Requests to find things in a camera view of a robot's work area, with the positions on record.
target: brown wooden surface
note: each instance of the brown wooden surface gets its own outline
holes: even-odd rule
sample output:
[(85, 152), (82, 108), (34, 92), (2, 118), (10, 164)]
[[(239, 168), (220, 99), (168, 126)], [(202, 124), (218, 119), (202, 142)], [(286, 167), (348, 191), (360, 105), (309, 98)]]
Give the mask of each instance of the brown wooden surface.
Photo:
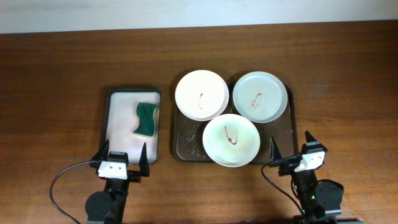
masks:
[[(345, 186), (343, 208), (368, 223), (398, 220), (398, 21), (0, 35), (1, 223), (71, 223), (48, 189), (65, 167), (98, 149), (105, 91), (162, 91), (159, 159), (130, 185), (124, 223), (234, 223), (299, 214), (259, 166), (176, 161), (173, 86), (196, 69), (224, 79), (251, 71), (294, 92), (298, 140), (329, 148), (317, 176)], [(290, 178), (266, 174), (290, 192)], [(104, 181), (79, 167), (54, 197), (83, 223)]]

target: plate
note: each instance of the plate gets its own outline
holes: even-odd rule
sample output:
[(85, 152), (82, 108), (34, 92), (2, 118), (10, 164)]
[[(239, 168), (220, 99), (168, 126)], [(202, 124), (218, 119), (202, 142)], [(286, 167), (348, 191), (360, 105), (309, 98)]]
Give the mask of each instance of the plate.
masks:
[(277, 119), (285, 111), (287, 92), (284, 84), (274, 75), (251, 72), (236, 82), (233, 103), (245, 118), (266, 123)]
[(197, 70), (186, 74), (175, 89), (175, 102), (188, 118), (208, 121), (226, 108), (229, 91), (225, 81), (216, 73)]
[(203, 147), (216, 163), (239, 167), (251, 162), (260, 149), (260, 135), (248, 119), (223, 114), (211, 120), (203, 132)]

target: black cable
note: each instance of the black cable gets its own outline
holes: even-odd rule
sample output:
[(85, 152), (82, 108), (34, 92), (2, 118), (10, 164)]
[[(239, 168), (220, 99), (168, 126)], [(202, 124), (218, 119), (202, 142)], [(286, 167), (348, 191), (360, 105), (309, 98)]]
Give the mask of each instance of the black cable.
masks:
[(68, 170), (70, 170), (70, 169), (72, 169), (72, 168), (75, 168), (75, 167), (77, 167), (77, 166), (84, 165), (84, 164), (89, 164), (89, 163), (93, 163), (93, 162), (98, 162), (98, 161), (80, 162), (80, 163), (78, 163), (78, 164), (72, 165), (72, 166), (70, 166), (70, 167), (64, 169), (61, 173), (59, 173), (59, 174), (53, 179), (53, 181), (51, 182), (51, 185), (50, 185), (49, 194), (50, 194), (50, 200), (51, 200), (52, 204), (55, 206), (55, 208), (56, 208), (58, 211), (60, 211), (62, 214), (64, 214), (66, 217), (70, 218), (72, 221), (74, 221), (74, 222), (77, 223), (77, 224), (81, 224), (81, 223), (80, 223), (76, 218), (73, 218), (71, 215), (69, 215), (69, 214), (66, 213), (64, 210), (62, 210), (62, 209), (57, 205), (57, 203), (55, 203), (55, 200), (54, 200), (54, 198), (52, 197), (52, 189), (53, 189), (54, 184), (55, 184), (55, 182), (57, 181), (57, 179), (58, 179), (64, 172), (66, 172), (66, 171), (68, 171)]
[(293, 179), (290, 181), (290, 187), (292, 188), (292, 192), (294, 194), (294, 197), (296, 197), (297, 199), (299, 199), (299, 196), (297, 195), (295, 188), (293, 187)]
[(291, 199), (291, 201), (296, 205), (296, 207), (297, 207), (298, 210), (300, 211), (301, 216), (303, 216), (304, 222), (308, 224), (307, 218), (306, 218), (306, 216), (304, 215), (303, 210), (301, 209), (300, 205), (296, 202), (296, 200), (294, 200), (294, 198), (292, 198), (292, 196), (290, 196), (290, 195), (289, 195), (288, 193), (286, 193), (284, 190), (280, 189), (278, 186), (276, 186), (274, 183), (272, 183), (272, 181), (270, 181), (270, 180), (268, 179), (268, 177), (265, 175), (265, 173), (264, 173), (264, 168), (265, 168), (266, 166), (268, 166), (269, 163), (270, 163), (270, 162), (267, 162), (266, 164), (264, 164), (264, 165), (261, 167), (261, 174), (262, 174), (262, 176), (268, 181), (269, 184), (271, 184), (271, 186), (275, 187), (278, 191), (280, 191), (282, 194), (286, 195), (289, 199)]

